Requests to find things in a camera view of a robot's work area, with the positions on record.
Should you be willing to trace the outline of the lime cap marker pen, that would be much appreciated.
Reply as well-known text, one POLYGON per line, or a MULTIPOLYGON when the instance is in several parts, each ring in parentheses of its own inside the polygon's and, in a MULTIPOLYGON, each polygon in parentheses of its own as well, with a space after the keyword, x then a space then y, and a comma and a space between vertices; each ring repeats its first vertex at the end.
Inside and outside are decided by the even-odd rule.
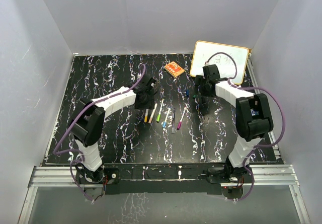
POLYGON ((159 112, 158 112, 158 115, 157 115, 157 118, 156 118, 157 123, 160 122, 160 116, 161 116, 161 113, 162 113, 163 104, 164 104, 164 99, 162 99, 161 104, 160 104, 159 112))

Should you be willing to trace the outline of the light blue cap marker pen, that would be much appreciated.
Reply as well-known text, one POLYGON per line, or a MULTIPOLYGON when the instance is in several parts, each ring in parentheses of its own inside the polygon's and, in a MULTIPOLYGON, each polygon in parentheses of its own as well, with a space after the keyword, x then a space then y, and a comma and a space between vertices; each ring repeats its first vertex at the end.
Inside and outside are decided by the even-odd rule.
POLYGON ((169 114, 170 114, 170 111, 171 111, 171 109, 170 109, 170 108, 168 108, 167 113, 166 113, 165 120, 164 120, 164 122, 162 123, 163 128, 165 128, 165 127, 166 127, 166 125, 167 125, 167 120, 168 120, 168 116, 169 116, 169 114))

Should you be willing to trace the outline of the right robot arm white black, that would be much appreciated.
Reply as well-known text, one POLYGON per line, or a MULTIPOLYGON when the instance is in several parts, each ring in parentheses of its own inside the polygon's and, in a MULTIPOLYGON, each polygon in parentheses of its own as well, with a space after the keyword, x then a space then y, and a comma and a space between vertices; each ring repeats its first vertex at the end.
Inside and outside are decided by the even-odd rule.
POLYGON ((226 160, 224 176, 230 182, 242 177, 243 166, 249 163, 249 153, 255 149, 265 134, 273 130, 273 120, 268 98, 230 84, 221 78, 216 65, 203 67, 203 75, 195 78, 197 94, 203 97, 219 97, 235 108, 237 139, 226 160))

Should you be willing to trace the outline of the peach cap marker pen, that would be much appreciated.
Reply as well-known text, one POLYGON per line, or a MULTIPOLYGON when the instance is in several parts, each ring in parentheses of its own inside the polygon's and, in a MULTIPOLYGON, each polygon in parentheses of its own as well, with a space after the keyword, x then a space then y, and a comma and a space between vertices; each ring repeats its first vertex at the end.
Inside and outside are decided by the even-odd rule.
POLYGON ((152 123, 152 120, 153 120, 153 117, 154 117, 154 114, 155 114, 155 111, 156 111, 157 105, 158 105, 158 103, 155 103, 155 105, 154 105, 154 109, 153 109, 153 111, 152 111, 152 113, 151 113, 151 115, 150 115, 149 121, 148 121, 148 123, 149 123, 149 124, 151 124, 151 123, 152 123))

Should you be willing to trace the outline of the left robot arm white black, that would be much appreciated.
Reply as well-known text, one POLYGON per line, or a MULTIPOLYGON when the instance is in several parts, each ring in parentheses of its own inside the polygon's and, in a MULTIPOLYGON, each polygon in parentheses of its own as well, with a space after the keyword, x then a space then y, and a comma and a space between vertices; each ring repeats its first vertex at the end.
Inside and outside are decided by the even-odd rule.
POLYGON ((82 99, 72 117, 70 131, 78 149, 82 153, 82 165, 87 169, 86 177, 93 183, 99 183, 104 177, 100 168, 102 159, 98 140, 103 131, 105 119, 124 107, 134 106, 138 110, 152 109, 156 79, 143 76, 138 84, 121 87, 107 96, 97 99, 82 99))

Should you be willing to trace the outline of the orange cap marker pen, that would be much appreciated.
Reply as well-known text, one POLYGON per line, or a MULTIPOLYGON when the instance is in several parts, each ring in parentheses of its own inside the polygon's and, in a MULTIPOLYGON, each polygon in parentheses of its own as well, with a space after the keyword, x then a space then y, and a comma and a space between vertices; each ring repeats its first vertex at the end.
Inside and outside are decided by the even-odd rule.
POLYGON ((144 123, 147 123, 148 121, 148 112, 149 112, 149 109, 146 109, 144 114, 144 123))

